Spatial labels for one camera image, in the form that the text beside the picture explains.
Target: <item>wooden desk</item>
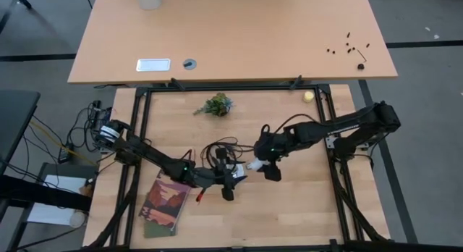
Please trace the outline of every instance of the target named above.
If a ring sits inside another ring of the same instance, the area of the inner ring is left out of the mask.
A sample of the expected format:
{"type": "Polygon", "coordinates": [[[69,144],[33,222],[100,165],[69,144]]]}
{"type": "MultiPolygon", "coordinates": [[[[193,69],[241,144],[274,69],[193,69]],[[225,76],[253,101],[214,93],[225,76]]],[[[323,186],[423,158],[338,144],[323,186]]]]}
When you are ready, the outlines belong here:
{"type": "Polygon", "coordinates": [[[310,80],[397,76],[368,0],[163,0],[149,11],[137,0],[96,0],[68,82],[299,75],[310,80]],[[349,54],[351,47],[356,51],[349,54]],[[357,70],[363,62],[358,50],[368,60],[363,71],[357,70]],[[170,59],[171,69],[135,71],[138,59],[155,58],[170,59]],[[186,70],[182,63],[190,58],[197,67],[186,70]]]}
{"type": "MultiPolygon", "coordinates": [[[[348,85],[332,85],[331,90],[337,115],[354,111],[348,85]]],[[[303,91],[229,91],[226,94],[235,107],[226,117],[218,118],[208,114],[192,115],[215,92],[154,93],[146,138],[172,157],[180,157],[193,148],[198,163],[201,149],[220,138],[235,136],[240,143],[252,145],[265,123],[275,130],[296,113],[318,117],[315,102],[302,102],[303,91]]],[[[116,92],[112,119],[130,121],[134,95],[135,89],[116,92]]],[[[142,101],[138,121],[143,105],[142,101]]],[[[241,159],[250,161],[253,157],[248,154],[241,159]]],[[[281,182],[271,182],[261,173],[247,171],[249,177],[238,184],[232,202],[223,200],[221,187],[214,186],[198,205],[195,198],[200,190],[192,190],[175,237],[145,239],[144,219],[135,217],[131,248],[320,245],[326,244],[330,238],[341,243],[323,143],[291,153],[279,163],[279,167],[283,175],[281,182]]],[[[377,231],[387,237],[388,229],[368,160],[358,157],[349,162],[349,168],[360,210],[377,231]]],[[[121,170],[121,166],[113,165],[98,176],[84,245],[95,240],[114,211],[121,170]]],[[[142,163],[136,214],[158,171],[155,165],[142,163]]],[[[119,240],[123,240],[125,219],[122,220],[119,240]]]]}

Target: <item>yellow cable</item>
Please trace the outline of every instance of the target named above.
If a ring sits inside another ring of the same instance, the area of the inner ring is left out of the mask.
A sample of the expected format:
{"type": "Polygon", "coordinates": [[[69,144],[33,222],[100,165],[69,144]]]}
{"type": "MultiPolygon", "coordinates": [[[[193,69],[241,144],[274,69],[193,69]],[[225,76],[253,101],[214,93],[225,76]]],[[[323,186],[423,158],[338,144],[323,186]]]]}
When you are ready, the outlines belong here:
{"type": "Polygon", "coordinates": [[[53,137],[51,137],[51,135],[45,130],[43,129],[40,125],[34,123],[34,121],[30,121],[30,124],[32,124],[34,127],[36,127],[37,129],[39,129],[43,134],[45,134],[45,136],[50,139],[54,144],[56,144],[57,146],[59,146],[60,148],[63,148],[64,150],[66,150],[67,152],[69,152],[70,154],[74,154],[75,156],[81,158],[82,160],[94,165],[94,166],[98,166],[95,162],[89,160],[88,158],[86,158],[85,156],[83,156],[82,154],[78,154],[77,152],[75,151],[71,151],[69,150],[68,148],[64,147],[63,145],[61,145],[61,143],[57,142],[55,139],[53,139],[53,137]]]}

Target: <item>wooden tabletop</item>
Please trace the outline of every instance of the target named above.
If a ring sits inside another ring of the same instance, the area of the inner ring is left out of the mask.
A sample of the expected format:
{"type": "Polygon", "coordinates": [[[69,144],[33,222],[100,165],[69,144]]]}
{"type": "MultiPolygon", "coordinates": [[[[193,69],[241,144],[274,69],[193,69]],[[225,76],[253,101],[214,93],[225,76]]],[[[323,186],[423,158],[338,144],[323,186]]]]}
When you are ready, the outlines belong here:
{"type": "Polygon", "coordinates": [[[137,0],[96,0],[68,82],[299,75],[311,80],[397,76],[368,0],[163,0],[154,10],[140,9],[137,0]],[[357,69],[364,62],[359,52],[367,60],[363,71],[357,69]],[[138,59],[170,59],[171,67],[137,72],[138,59]],[[186,70],[186,59],[197,67],[186,70]]]}
{"type": "MultiPolygon", "coordinates": [[[[332,85],[331,90],[337,115],[354,111],[348,85],[332,85]]],[[[193,148],[195,160],[200,164],[200,151],[220,138],[234,136],[241,144],[252,145],[265,123],[275,130],[296,113],[304,112],[318,118],[315,102],[302,101],[303,91],[229,91],[226,94],[234,101],[234,107],[228,115],[220,118],[209,114],[193,116],[192,113],[215,93],[154,93],[146,138],[173,158],[193,148]]],[[[134,95],[135,89],[116,92],[112,119],[130,121],[134,95]]],[[[138,121],[143,106],[142,101],[138,121]]],[[[254,158],[248,154],[240,159],[251,161],[254,158]]],[[[101,167],[110,162],[111,158],[105,160],[101,167]]],[[[259,172],[246,171],[249,177],[238,184],[234,201],[225,201],[221,197],[221,187],[213,186],[197,204],[195,198],[200,190],[192,190],[174,237],[145,239],[144,219],[136,216],[131,248],[320,245],[331,238],[342,243],[323,143],[291,153],[279,162],[279,168],[281,182],[271,182],[259,172]]],[[[388,228],[369,161],[357,157],[349,162],[349,168],[360,210],[377,231],[387,237],[388,228]]],[[[96,239],[114,211],[121,170],[122,166],[115,164],[98,176],[84,245],[96,239]]],[[[158,171],[157,166],[147,161],[142,163],[137,215],[158,171]]],[[[122,219],[119,240],[123,240],[125,222],[126,216],[122,219]]],[[[349,226],[353,235],[352,223],[349,226]]]]}

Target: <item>yellow ball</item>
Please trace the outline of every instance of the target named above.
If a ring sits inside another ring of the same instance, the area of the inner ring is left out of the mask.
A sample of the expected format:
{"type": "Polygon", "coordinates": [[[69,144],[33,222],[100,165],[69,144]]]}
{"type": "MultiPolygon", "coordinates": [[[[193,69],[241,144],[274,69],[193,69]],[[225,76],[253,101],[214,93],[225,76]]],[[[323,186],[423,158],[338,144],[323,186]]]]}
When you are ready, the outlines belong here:
{"type": "Polygon", "coordinates": [[[313,100],[314,97],[315,97],[315,95],[313,94],[312,91],[306,91],[304,93],[304,98],[302,98],[302,100],[304,102],[306,102],[306,103],[310,103],[313,100]]]}

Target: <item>gray floor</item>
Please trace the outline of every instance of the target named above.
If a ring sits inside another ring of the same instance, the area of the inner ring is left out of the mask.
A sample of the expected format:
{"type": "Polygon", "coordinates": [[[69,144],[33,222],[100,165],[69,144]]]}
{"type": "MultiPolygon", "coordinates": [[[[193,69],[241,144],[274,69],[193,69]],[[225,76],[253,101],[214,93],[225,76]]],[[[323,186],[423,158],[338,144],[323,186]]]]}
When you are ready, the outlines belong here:
{"type": "MultiPolygon", "coordinates": [[[[29,0],[35,12],[17,5],[0,34],[0,56],[21,54],[75,53],[90,14],[87,0],[29,0]]],[[[0,0],[0,16],[11,0],[0,0]]],[[[370,0],[386,42],[463,39],[463,0],[370,0]]],[[[401,129],[388,137],[402,190],[421,243],[463,246],[463,48],[392,49],[399,72],[394,81],[368,82],[373,99],[392,104],[402,121],[401,129]]],[[[0,62],[0,88],[39,91],[42,98],[36,115],[65,135],[77,112],[100,99],[110,106],[113,88],[93,89],[89,85],[68,85],[72,60],[42,62],[0,62]]],[[[364,106],[356,81],[349,81],[354,102],[364,106]]],[[[29,131],[26,136],[35,141],[29,131]]],[[[46,141],[54,154],[58,149],[46,141]]],[[[30,146],[30,168],[37,173],[44,161],[51,161],[30,146]]],[[[392,238],[405,241],[379,152],[375,154],[381,202],[392,238]]],[[[24,167],[24,143],[18,146],[12,163],[24,167]]],[[[10,209],[0,226],[0,251],[6,247],[19,209],[10,209]]],[[[22,243],[57,235],[66,227],[31,224],[22,243]]],[[[31,251],[65,251],[80,247],[83,230],[59,240],[31,248],[31,251]]]]}

